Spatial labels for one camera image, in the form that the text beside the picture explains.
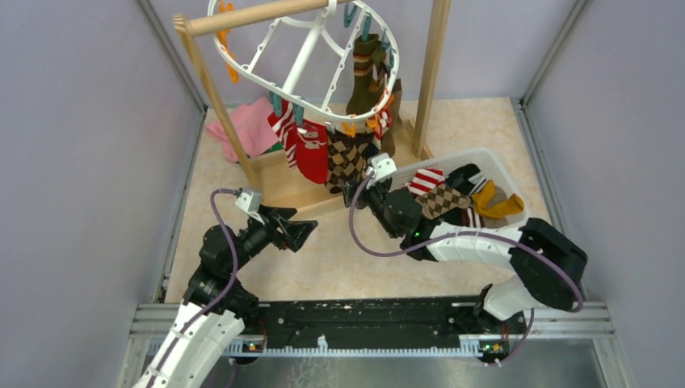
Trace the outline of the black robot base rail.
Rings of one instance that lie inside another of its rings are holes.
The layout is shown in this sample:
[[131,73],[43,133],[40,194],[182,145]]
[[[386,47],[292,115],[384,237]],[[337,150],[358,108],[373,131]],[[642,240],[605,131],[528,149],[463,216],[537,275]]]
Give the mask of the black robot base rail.
[[476,296],[262,302],[225,355],[259,357],[464,356],[487,365],[526,333],[522,312],[504,322],[475,311]]

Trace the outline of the teal clothes clip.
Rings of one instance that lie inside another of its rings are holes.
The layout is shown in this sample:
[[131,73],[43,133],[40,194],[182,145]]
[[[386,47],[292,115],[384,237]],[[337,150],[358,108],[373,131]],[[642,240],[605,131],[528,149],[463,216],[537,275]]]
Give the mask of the teal clothes clip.
[[270,91],[269,92],[269,100],[271,102],[271,106],[273,109],[274,114],[277,117],[281,117],[283,115],[283,106],[282,106],[282,99],[280,95],[277,93]]
[[294,117],[295,124],[298,128],[302,128],[304,125],[304,113],[305,110],[301,105],[292,104],[292,113]]

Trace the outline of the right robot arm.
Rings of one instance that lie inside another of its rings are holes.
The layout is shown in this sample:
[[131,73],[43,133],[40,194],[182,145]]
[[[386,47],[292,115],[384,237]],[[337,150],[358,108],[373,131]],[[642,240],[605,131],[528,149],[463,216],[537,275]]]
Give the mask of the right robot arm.
[[[481,291],[473,311],[476,327],[495,333],[506,320],[526,309],[546,306],[571,313],[584,306],[581,280],[588,261],[585,251],[544,219],[528,218],[521,226],[490,229],[459,226],[422,215],[405,189],[390,191],[366,179],[345,183],[348,226],[365,253],[389,258],[407,255],[417,261],[473,262],[504,268],[513,274]],[[355,230],[355,212],[368,208],[390,238],[395,251],[367,247]]]

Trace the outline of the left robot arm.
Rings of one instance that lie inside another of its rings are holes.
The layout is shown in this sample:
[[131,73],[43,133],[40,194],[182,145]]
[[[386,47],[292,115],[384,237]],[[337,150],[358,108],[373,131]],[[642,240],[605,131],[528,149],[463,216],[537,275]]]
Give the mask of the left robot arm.
[[137,387],[199,387],[233,339],[256,329],[258,298],[243,288],[237,273],[270,245],[292,252],[304,246],[318,223],[295,221],[296,213],[261,205],[243,229],[219,221],[205,232],[200,265]]

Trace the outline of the beige argyle sock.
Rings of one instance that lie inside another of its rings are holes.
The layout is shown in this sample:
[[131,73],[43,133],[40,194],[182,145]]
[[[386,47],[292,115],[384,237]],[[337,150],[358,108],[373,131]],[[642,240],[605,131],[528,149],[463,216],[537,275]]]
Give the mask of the beige argyle sock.
[[422,215],[428,219],[435,219],[452,209],[468,209],[473,206],[470,196],[446,184],[440,184],[428,193],[417,196],[415,201],[420,205]]

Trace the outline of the brown argyle sock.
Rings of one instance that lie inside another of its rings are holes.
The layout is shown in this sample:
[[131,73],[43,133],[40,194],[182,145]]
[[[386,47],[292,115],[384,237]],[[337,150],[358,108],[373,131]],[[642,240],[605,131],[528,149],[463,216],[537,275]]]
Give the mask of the brown argyle sock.
[[368,160],[379,153],[379,148],[374,141],[373,133],[358,133],[350,138],[352,148],[356,152],[352,159],[355,168],[354,181],[360,182],[363,179]]
[[350,160],[350,138],[342,133],[328,133],[327,178],[325,187],[330,194],[339,194],[346,182],[356,178],[356,169]]

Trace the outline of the red white striped sock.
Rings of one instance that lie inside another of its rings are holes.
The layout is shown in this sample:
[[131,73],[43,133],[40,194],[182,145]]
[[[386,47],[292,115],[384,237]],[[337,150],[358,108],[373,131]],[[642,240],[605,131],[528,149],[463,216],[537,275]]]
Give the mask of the red white striped sock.
[[288,166],[295,168],[297,165],[296,147],[299,137],[292,105],[287,100],[282,100],[281,115],[278,116],[276,112],[272,112],[267,117],[267,122],[283,147]]

